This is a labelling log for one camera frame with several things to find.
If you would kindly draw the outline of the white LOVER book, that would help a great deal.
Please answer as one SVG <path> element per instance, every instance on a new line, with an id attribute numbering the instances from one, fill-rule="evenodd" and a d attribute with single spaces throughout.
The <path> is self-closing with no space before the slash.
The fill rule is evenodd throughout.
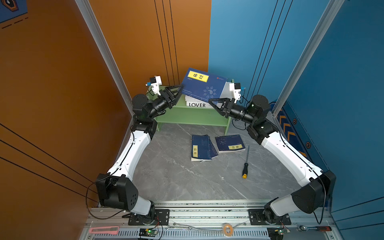
<path id="1" fill-rule="evenodd" d="M 190 108 L 203 108 L 203 109 L 213 109 L 214 107 L 211 106 L 209 103 L 206 102 L 191 102 L 191 101 L 186 101 L 186 106 Z"/>

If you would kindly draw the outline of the blue book front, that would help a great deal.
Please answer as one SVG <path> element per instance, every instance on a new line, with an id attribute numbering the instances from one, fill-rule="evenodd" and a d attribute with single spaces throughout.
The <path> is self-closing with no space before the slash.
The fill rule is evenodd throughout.
<path id="1" fill-rule="evenodd" d="M 218 75 L 189 68 L 182 81 L 182 93 L 204 102 L 208 102 L 209 99 L 219 99 L 227 80 Z"/>

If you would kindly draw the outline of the blue book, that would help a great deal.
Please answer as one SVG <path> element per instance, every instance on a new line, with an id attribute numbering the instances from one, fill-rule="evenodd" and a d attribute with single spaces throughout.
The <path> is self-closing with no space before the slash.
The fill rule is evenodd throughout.
<path id="1" fill-rule="evenodd" d="M 240 135 L 215 137 L 219 153 L 239 152 L 246 149 Z"/>
<path id="2" fill-rule="evenodd" d="M 218 75 L 189 68 L 182 81 L 182 93 L 204 102 L 208 102 L 209 99 L 219 99 L 227 80 Z"/>
<path id="3" fill-rule="evenodd" d="M 192 135 L 191 161 L 211 161 L 219 155 L 208 135 Z"/>

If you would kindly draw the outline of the white La Dame book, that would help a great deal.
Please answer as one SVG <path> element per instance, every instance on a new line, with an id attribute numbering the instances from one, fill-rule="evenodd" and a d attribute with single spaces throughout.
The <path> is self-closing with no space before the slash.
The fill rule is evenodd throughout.
<path id="1" fill-rule="evenodd" d="M 186 102 L 199 103 L 199 104 L 207 104 L 208 103 L 206 101 L 202 101 L 202 100 L 199 100 L 199 99 L 193 98 L 191 96 L 187 96 L 187 95 L 185 95 L 185 101 Z"/>

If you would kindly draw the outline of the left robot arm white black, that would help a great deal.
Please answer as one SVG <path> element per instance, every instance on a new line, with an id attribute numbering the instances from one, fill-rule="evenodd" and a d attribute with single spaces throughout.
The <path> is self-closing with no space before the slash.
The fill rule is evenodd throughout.
<path id="1" fill-rule="evenodd" d="M 133 98 L 133 125 L 127 145 L 106 174 L 95 182 L 100 205 L 129 211 L 146 220 L 155 218 L 154 203 L 142 198 L 133 184 L 137 164 L 157 129 L 156 117 L 164 115 L 182 96 L 183 85 L 165 87 L 156 99 L 139 94 Z"/>

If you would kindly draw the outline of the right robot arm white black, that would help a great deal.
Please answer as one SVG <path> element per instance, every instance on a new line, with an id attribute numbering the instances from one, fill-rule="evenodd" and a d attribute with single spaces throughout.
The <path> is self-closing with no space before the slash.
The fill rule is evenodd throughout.
<path id="1" fill-rule="evenodd" d="M 275 198 L 264 206 L 263 215 L 268 224 L 276 224 L 293 212 L 312 214 L 324 209 L 332 197 L 336 176 L 323 171 L 307 160 L 283 137 L 277 126 L 268 120 L 271 109 L 265 96 L 255 95 L 247 107 L 235 103 L 235 99 L 209 99 L 209 104 L 223 117 L 231 117 L 248 126 L 248 134 L 260 146 L 271 152 L 294 176 L 300 189 L 282 198 Z"/>

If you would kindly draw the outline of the green wooden shelf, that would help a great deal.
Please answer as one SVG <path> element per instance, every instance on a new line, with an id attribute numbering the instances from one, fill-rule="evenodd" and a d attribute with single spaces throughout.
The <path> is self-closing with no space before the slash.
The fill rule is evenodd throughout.
<path id="1" fill-rule="evenodd" d="M 226 83 L 222 92 L 221 98 L 232 98 L 232 94 L 229 90 L 229 84 Z M 228 132 L 229 120 L 222 117 L 214 109 L 203 108 L 190 108 L 186 106 L 185 95 L 182 94 L 178 103 L 170 110 L 162 115 L 156 117 L 156 121 L 159 125 L 162 124 L 187 124 L 187 125 L 203 125 L 203 126 L 217 126 L 225 127 L 225 134 Z"/>

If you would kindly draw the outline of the yellow black screwdriver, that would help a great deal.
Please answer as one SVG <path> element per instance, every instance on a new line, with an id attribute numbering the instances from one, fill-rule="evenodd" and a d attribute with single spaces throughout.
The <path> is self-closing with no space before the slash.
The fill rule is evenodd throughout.
<path id="1" fill-rule="evenodd" d="M 246 161 L 244 163 L 244 168 L 243 168 L 243 172 L 242 172 L 243 179 L 246 179 L 248 177 L 249 153 L 250 153 L 250 147 L 247 148 Z"/>

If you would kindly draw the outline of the tape roll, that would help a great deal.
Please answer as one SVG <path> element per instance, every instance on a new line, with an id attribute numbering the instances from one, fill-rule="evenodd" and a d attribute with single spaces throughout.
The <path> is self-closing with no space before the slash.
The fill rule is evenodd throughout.
<path id="1" fill-rule="evenodd" d="M 232 237 L 234 234 L 234 227 L 231 224 L 224 224 L 222 227 L 222 232 L 226 237 Z"/>

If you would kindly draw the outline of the right circuit board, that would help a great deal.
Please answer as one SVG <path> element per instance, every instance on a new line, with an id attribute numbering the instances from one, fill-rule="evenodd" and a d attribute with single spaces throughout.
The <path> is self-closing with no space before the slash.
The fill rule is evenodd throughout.
<path id="1" fill-rule="evenodd" d="M 288 229 L 281 229 L 281 228 L 276 228 L 276 229 L 267 228 L 267 230 L 268 230 L 268 235 L 269 235 L 271 240 L 283 240 L 284 236 L 286 234 L 290 234 L 291 233 L 290 230 L 288 230 Z"/>

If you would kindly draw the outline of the circuit board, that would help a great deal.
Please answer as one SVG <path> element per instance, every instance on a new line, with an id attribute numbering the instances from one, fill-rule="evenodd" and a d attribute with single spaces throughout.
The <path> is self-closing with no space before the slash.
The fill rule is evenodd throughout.
<path id="1" fill-rule="evenodd" d="M 286 234 L 290 234 L 291 233 L 290 230 L 288 230 L 288 229 L 281 229 L 281 228 L 276 228 L 276 229 L 267 228 L 267 230 L 268 230 L 268 235 L 269 235 L 271 240 L 283 240 L 284 236 Z"/>
<path id="2" fill-rule="evenodd" d="M 158 229 L 140 229 L 139 230 L 139 239 L 155 239 L 160 237 L 160 232 Z"/>

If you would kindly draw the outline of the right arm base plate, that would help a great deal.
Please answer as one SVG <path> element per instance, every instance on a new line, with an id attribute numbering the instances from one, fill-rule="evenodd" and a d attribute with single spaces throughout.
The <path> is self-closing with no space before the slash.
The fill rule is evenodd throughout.
<path id="1" fill-rule="evenodd" d="M 291 225 L 291 218 L 288 214 L 277 216 L 270 210 L 250 209 L 248 210 L 251 225 Z"/>

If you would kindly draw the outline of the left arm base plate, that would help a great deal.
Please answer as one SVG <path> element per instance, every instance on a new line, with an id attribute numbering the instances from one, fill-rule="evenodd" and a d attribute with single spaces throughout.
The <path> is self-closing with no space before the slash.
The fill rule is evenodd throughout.
<path id="1" fill-rule="evenodd" d="M 169 209 L 155 209 L 154 217 L 142 216 L 142 215 L 132 215 L 128 221 L 129 226 L 155 226 L 159 224 L 160 226 L 167 226 L 170 220 L 170 210 Z"/>

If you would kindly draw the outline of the red handled ratchet wrench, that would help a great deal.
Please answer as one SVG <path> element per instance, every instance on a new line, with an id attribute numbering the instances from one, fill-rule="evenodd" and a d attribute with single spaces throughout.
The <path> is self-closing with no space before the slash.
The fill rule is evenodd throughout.
<path id="1" fill-rule="evenodd" d="M 307 227 L 304 225 L 298 226 L 298 231 L 300 232 L 307 232 L 307 231 L 319 231 L 319 232 L 331 232 L 332 228 L 329 226 L 315 226 L 315 227 Z"/>

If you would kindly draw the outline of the pink tool on rail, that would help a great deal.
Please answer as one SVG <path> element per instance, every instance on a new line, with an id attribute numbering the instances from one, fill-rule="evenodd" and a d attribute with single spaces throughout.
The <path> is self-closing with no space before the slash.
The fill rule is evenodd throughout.
<path id="1" fill-rule="evenodd" d="M 117 235 L 119 233 L 119 229 L 119 226 L 93 227 L 89 229 L 89 234 Z"/>

